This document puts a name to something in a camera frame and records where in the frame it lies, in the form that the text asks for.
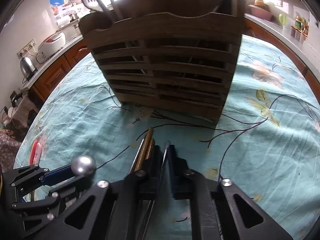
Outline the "steel chopstick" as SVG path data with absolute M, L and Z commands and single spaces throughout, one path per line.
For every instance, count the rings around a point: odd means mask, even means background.
M 159 183 L 161 183 L 162 177 L 163 177 L 163 174 L 164 174 L 165 163 L 166 163 L 166 159 L 167 159 L 167 151 L 169 149 L 169 146 L 170 146 L 170 141 L 168 140 L 166 142 L 165 150 L 164 150 L 164 153 L 163 153 L 163 161 L 162 161 L 160 174 L 159 174 Z M 146 234 L 147 234 L 147 231 L 148 231 L 149 222 L 150 222 L 150 219 L 151 219 L 153 208 L 155 206 L 155 202 L 156 202 L 156 199 L 150 201 L 149 204 L 148 204 L 148 208 L 147 208 L 147 211 L 146 211 L 146 214 L 145 214 L 145 224 L 144 224 L 144 230 L 143 230 L 143 234 L 142 234 L 142 240 L 146 239 Z
M 143 145 L 144 145 L 144 139 L 140 143 L 140 146 L 139 146 L 138 151 L 135 155 L 135 158 L 133 160 L 133 163 L 131 165 L 129 173 L 133 173 L 135 171 Z

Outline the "steel fork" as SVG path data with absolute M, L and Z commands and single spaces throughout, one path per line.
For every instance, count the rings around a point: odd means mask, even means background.
M 101 0 L 82 0 L 82 3 L 86 8 L 88 8 L 91 11 L 96 12 L 103 12 L 112 23 L 116 21 L 114 16 L 111 14 L 110 10 L 107 8 L 106 5 Z
M 121 13 L 121 10 L 119 9 L 118 5 L 116 4 L 116 2 L 114 0 L 110 0 L 111 1 L 111 5 L 112 5 L 112 8 L 114 10 L 114 13 L 116 14 L 117 18 L 119 20 L 123 20 L 124 17 Z

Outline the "steel spoon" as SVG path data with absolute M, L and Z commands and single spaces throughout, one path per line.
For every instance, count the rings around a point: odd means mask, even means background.
M 89 155 L 80 155 L 71 162 L 71 171 L 75 176 L 90 176 L 96 167 L 95 159 Z

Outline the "red patterned chopstick one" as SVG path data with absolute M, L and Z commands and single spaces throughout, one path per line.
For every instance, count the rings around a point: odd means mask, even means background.
M 153 135 L 153 128 L 150 127 L 148 129 L 148 132 L 144 138 L 142 147 L 140 149 L 138 159 L 136 161 L 136 165 L 135 165 L 135 169 L 134 169 L 135 172 L 142 169 L 143 162 L 146 159 L 148 150 L 149 150 L 151 142 L 152 142 L 152 135 Z

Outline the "red patterned chopstick two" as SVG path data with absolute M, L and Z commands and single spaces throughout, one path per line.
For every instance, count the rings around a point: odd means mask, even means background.
M 155 145 L 155 140 L 151 139 L 150 144 L 148 146 L 148 150 L 147 150 L 146 155 L 145 155 L 145 160 L 151 158 L 152 153 L 153 153 L 154 145 Z

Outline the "red white peeler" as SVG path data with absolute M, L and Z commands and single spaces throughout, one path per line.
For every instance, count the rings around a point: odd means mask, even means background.
M 35 140 L 30 153 L 29 165 L 39 164 L 42 154 L 42 145 L 38 140 Z

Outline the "floral teal tablecloth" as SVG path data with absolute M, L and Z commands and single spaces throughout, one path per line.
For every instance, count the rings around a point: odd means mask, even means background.
M 51 93 L 18 150 L 29 163 L 39 140 L 41 167 L 76 156 L 97 162 L 95 181 L 128 174 L 141 140 L 175 146 L 189 167 L 211 180 L 229 178 L 294 239 L 319 218 L 319 103 L 297 67 L 275 46 L 244 36 L 217 124 L 142 106 L 121 106 L 92 55 Z

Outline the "steel electric kettle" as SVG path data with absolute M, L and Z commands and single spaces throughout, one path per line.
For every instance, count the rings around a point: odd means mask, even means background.
M 20 60 L 20 69 L 24 78 L 29 81 L 37 72 L 35 65 L 28 57 L 22 57 Z

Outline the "wooden utensil holder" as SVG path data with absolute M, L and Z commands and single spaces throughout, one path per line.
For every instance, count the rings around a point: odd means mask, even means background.
M 124 17 L 84 16 L 79 28 L 121 103 L 217 123 L 245 31 L 246 0 L 117 0 Z

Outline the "red white rice cooker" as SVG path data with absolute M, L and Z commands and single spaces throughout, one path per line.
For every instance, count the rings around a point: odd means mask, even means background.
M 54 33 L 47 37 L 38 47 L 38 53 L 36 55 L 37 61 L 39 61 L 39 63 L 45 62 L 63 48 L 65 44 L 66 37 L 62 32 Z

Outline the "spice jar rack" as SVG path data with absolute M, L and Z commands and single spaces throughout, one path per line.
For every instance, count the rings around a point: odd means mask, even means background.
M 294 25 L 291 25 L 290 35 L 299 42 L 304 42 L 308 38 L 309 26 L 309 20 L 301 16 L 296 16 Z

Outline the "pink plastic basin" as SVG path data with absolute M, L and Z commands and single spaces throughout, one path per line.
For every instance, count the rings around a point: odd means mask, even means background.
M 263 8 L 257 7 L 255 5 L 249 5 L 248 7 L 250 8 L 251 14 L 253 16 L 256 16 L 258 18 L 261 18 L 267 21 L 272 20 L 273 15 L 269 11 Z

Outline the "green mug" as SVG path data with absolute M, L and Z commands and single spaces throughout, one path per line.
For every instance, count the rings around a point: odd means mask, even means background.
M 285 14 L 279 14 L 278 20 L 281 23 L 281 25 L 283 26 L 287 25 L 287 16 Z

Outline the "wall power socket strip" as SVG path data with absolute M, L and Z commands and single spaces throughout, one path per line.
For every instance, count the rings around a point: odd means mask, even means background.
M 35 42 L 34 39 L 32 39 L 22 49 L 20 49 L 17 52 L 18 58 L 20 59 L 21 57 L 23 57 L 23 56 L 25 56 L 27 54 L 30 55 L 30 54 L 36 53 L 35 46 L 36 46 L 36 42 Z

